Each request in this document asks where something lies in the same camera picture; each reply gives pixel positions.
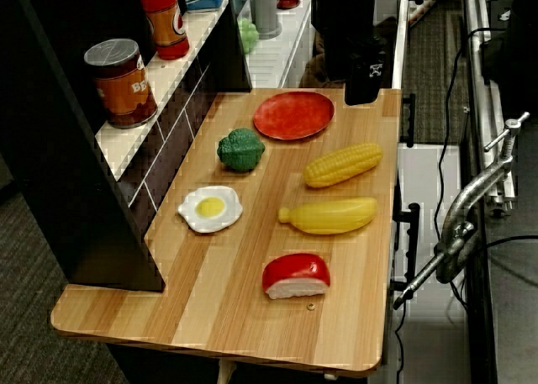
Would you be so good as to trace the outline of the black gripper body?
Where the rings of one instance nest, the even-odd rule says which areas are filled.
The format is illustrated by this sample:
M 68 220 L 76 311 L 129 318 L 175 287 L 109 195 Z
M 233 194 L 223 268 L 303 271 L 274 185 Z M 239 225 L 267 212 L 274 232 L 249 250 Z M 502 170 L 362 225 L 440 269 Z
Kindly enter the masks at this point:
M 377 33 L 326 34 L 324 63 L 331 81 L 351 79 L 357 71 L 367 79 L 382 77 L 387 41 Z

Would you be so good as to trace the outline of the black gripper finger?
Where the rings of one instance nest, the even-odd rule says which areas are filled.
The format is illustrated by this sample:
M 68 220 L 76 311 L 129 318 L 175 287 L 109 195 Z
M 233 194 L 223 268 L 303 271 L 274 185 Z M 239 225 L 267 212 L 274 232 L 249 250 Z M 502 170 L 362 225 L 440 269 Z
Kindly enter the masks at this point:
M 382 81 L 382 60 L 376 56 L 352 54 L 345 81 L 345 103 L 349 106 L 373 103 Z

